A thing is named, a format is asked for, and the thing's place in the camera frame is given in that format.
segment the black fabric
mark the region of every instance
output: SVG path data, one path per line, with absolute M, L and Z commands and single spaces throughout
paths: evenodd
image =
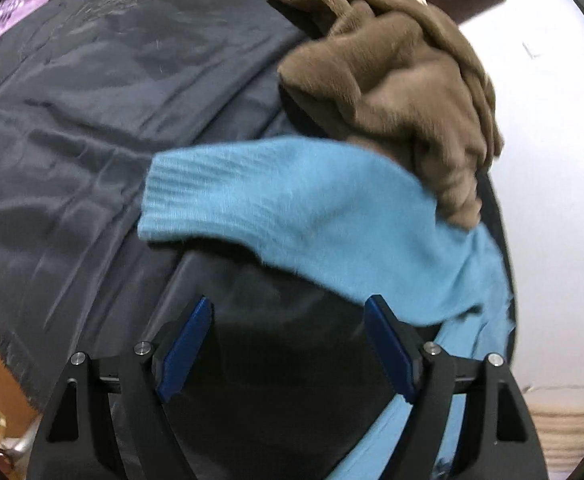
M 304 39 L 266 0 L 53 0 L 0 38 L 0 355 L 34 406 L 76 349 L 118 354 L 200 292 L 216 329 L 168 407 L 200 480 L 324 478 L 387 405 L 360 306 L 232 244 L 136 235 L 154 153 L 316 133 L 278 93 Z
M 481 208 L 481 220 L 488 228 L 490 235 L 492 235 L 492 238 L 501 250 L 505 272 L 507 273 L 508 283 L 510 284 L 510 290 L 512 291 L 512 300 L 510 301 L 510 309 L 508 312 L 510 314 L 510 319 L 514 322 L 514 330 L 510 333 L 508 348 L 506 351 L 506 357 L 508 361 L 511 362 L 512 357 L 514 356 L 514 347 L 517 340 L 517 297 L 514 275 L 512 273 L 512 264 L 510 262 L 510 251 L 508 250 L 505 229 L 503 228 L 501 208 L 499 207 L 499 201 L 496 198 L 494 188 L 492 187 L 492 181 L 490 180 L 488 173 L 486 171 L 480 171 L 477 173 L 476 182 L 476 194 L 483 202 L 483 207 Z

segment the light blue sock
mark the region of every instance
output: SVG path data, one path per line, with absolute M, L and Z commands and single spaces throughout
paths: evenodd
M 503 353 L 512 329 L 501 253 L 485 226 L 467 233 L 437 219 L 416 177 L 342 142 L 278 137 L 158 154 L 138 233 L 238 242 L 355 303 L 381 294 L 405 322 L 442 322 L 437 340 L 454 355 Z M 443 460 L 456 449 L 463 405 L 455 399 Z M 408 413 L 396 397 L 329 480 L 379 478 Z

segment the crumpled brown cloth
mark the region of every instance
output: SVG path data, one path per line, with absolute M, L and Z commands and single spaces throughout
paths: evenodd
M 415 173 L 449 222 L 475 227 L 475 173 L 503 141 L 492 82 L 450 17 L 416 0 L 280 1 L 326 35 L 278 69 L 294 101 L 334 139 Z

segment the fabric fold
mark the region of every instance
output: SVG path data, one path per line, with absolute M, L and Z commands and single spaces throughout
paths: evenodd
M 309 13 L 325 35 L 279 66 L 297 104 L 330 137 L 416 174 L 441 216 L 475 227 L 474 174 L 503 141 L 492 82 L 450 17 L 416 0 L 279 1 Z
M 418 179 L 384 156 L 280 137 L 156 155 L 138 233 L 238 242 L 266 265 L 354 303 L 382 294 L 401 320 L 442 322 L 437 341 L 451 354 L 504 353 L 512 323 L 499 248 L 483 224 L 464 232 L 437 220 L 435 208 Z M 456 449 L 463 405 L 455 400 L 444 463 Z M 330 480 L 379 478 L 408 413 L 396 397 Z

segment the blue gripper pad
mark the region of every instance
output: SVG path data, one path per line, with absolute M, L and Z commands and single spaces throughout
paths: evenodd
M 363 322 L 394 391 L 413 403 L 423 373 L 421 338 L 411 325 L 396 319 L 382 296 L 365 302 Z
M 154 360 L 156 393 L 162 402 L 168 402 L 183 389 L 198 351 L 212 325 L 213 306 L 206 297 L 198 300 L 192 309 L 188 305 L 171 333 L 161 342 Z

